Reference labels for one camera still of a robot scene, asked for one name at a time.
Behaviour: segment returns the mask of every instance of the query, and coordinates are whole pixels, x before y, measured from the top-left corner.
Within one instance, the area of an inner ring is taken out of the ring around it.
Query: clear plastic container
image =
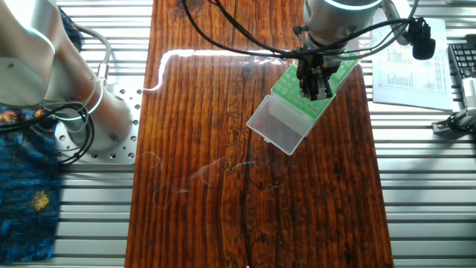
[[[300,96],[296,66],[290,66],[266,95],[256,112],[248,120],[248,127],[260,134],[284,153],[292,155],[330,105],[358,60],[342,62],[329,79],[332,98],[311,101]]]

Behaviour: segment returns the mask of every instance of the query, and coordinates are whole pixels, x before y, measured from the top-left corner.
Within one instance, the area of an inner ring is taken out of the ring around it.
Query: keyboard
[[[471,67],[476,65],[476,48],[466,43],[453,44],[449,46],[449,57],[461,85],[464,78],[471,77]]]

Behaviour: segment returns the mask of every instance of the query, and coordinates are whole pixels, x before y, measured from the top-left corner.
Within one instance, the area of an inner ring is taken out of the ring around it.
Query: wooden board
[[[302,3],[224,5],[262,41],[299,45]],[[216,41],[256,49],[190,6]],[[291,62],[211,49],[180,0],[154,1],[145,86],[161,86],[142,103],[126,267],[393,267],[361,69],[287,156],[246,122]]]

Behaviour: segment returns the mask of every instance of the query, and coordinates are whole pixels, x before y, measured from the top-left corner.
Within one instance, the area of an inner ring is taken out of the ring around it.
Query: blue patterned fabric
[[[81,35],[61,10],[66,33]],[[39,117],[43,110],[0,107],[0,125]],[[56,118],[0,135],[0,265],[43,261],[54,250],[60,212],[60,173],[54,149]]]

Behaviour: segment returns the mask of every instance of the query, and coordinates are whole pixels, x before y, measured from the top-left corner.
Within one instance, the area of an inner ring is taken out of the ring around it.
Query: black cable
[[[215,0],[216,6],[222,11],[223,16],[243,35],[245,36],[248,40],[252,41],[256,45],[268,49],[269,51],[280,53],[280,54],[286,54],[288,51],[283,51],[277,48],[272,48],[269,45],[263,44],[262,42],[258,41],[248,30],[246,30],[230,13],[223,7],[222,3],[220,0]]]
[[[34,124],[38,124],[39,122],[45,120],[47,117],[50,115],[53,115],[55,112],[59,112],[64,109],[75,109],[80,117],[82,118],[85,128],[86,128],[86,140],[82,144],[81,148],[71,157],[64,159],[60,161],[59,163],[62,165],[70,165],[75,163],[77,160],[79,160],[81,157],[83,157],[89,150],[89,148],[92,146],[92,143],[94,141],[94,123],[91,119],[91,117],[87,117],[87,110],[84,108],[84,106],[78,104],[78,103],[70,103],[66,105],[59,106],[55,109],[52,109],[49,112],[44,113],[43,115],[39,116],[38,118],[30,119],[27,121],[23,121],[20,123],[15,123],[15,124],[6,124],[6,125],[1,125],[0,126],[0,134],[7,134],[7,133],[13,133],[19,130],[24,130],[28,127],[33,126]]]
[[[76,153],[74,153],[73,156],[70,156],[69,158],[63,159],[62,161],[60,161],[59,163],[61,165],[73,164],[77,160],[79,160],[81,157],[83,157],[84,154],[87,153],[87,151],[89,149],[88,144],[92,144],[92,141],[94,140],[94,133],[91,133],[91,124],[93,124],[92,120],[91,120],[91,117],[87,117],[87,112],[88,111],[86,109],[84,109],[84,106],[81,106],[81,105],[79,105],[79,106],[80,106],[80,108],[77,110],[77,112],[78,112],[78,114],[80,114],[80,117],[83,120],[83,123],[86,124],[85,125],[85,130],[86,130],[85,141],[83,142],[83,144],[81,144],[80,149]]]
[[[45,120],[48,116],[53,115],[55,112],[64,110],[64,109],[77,109],[77,107],[74,104],[66,104],[60,107],[57,107],[55,109],[52,109],[49,112],[44,113],[43,115],[39,116],[38,118],[30,119],[27,121],[23,121],[21,123],[16,123],[16,124],[5,124],[1,125],[0,129],[6,129],[6,130],[0,130],[0,134],[6,134],[6,133],[11,133],[15,132],[18,130],[22,130],[24,128],[30,127],[34,124],[38,124],[40,121]]]
[[[311,50],[311,51],[306,51],[306,52],[295,52],[295,51],[283,51],[285,53],[280,53],[280,54],[264,54],[264,53],[257,53],[257,52],[250,52],[250,51],[243,51],[243,50],[239,50],[239,49],[235,49],[235,48],[230,48],[226,45],[222,45],[216,41],[214,41],[213,39],[211,39],[209,36],[207,36],[205,33],[203,33],[203,31],[200,29],[200,27],[195,23],[195,21],[193,20],[193,17],[191,16],[190,14],[190,10],[188,9],[188,6],[187,6],[187,2],[186,0],[181,0],[182,1],[182,4],[184,5],[184,10],[185,10],[185,13],[187,15],[187,18],[189,19],[190,23],[192,24],[192,26],[195,28],[195,30],[197,31],[197,33],[202,37],[204,38],[205,40],[207,40],[209,43],[211,43],[212,45],[215,45],[221,49],[225,49],[225,50],[228,50],[228,51],[232,51],[232,52],[235,52],[235,53],[239,53],[239,54],[246,54],[246,55],[250,55],[250,56],[258,56],[258,57],[279,57],[279,58],[294,58],[294,59],[300,59],[302,58],[303,56],[306,56],[306,55],[311,55],[311,54],[317,54],[317,53],[321,53],[321,52],[324,52],[326,50],[329,50],[329,49],[335,49],[335,48],[338,48],[339,46],[343,45],[345,42],[348,42],[350,41],[351,39],[354,39],[358,36],[361,36],[362,34],[365,34],[369,31],[372,31],[372,30],[375,30],[377,28],[380,28],[380,27],[384,27],[384,26],[387,26],[387,25],[392,25],[392,24],[396,24],[396,23],[405,23],[406,25],[410,22],[409,19],[396,19],[396,20],[392,20],[392,21],[386,21],[386,22],[380,22],[376,25],[371,25],[370,27],[367,27],[365,29],[362,29],[358,32],[355,32],[355,33],[352,33],[350,34],[349,36],[346,36],[344,37],[343,39],[337,41],[337,42],[334,42],[333,44],[330,44],[330,45],[327,45],[327,46],[324,46],[323,48],[318,48],[318,49],[314,49],[314,50]],[[231,17],[231,15],[226,12],[227,15],[227,19],[229,19]],[[234,26],[235,25],[239,25],[237,29],[240,29],[239,31],[240,32],[244,32],[245,36],[247,38],[251,38],[253,37],[249,32],[247,32],[246,29],[244,29],[235,19],[229,19],[230,23],[232,23]],[[255,42],[257,41],[254,37],[252,38],[252,40],[250,39],[250,41],[252,42]]]
[[[348,53],[355,53],[355,52],[361,52],[361,51],[371,51],[373,49],[376,49],[378,48],[380,45],[382,45],[385,40],[388,39],[388,37],[390,37],[391,34],[393,34],[393,32],[395,32],[398,28],[402,27],[405,23],[401,23],[400,25],[396,26],[393,30],[391,30],[385,37],[384,39],[382,39],[382,41],[380,41],[379,44],[377,45],[374,45],[372,48],[362,48],[362,49],[356,49],[354,51],[341,51],[341,52],[336,52],[336,53],[325,53],[325,55],[329,55],[329,56],[332,56],[332,55],[339,55],[339,54],[348,54]]]

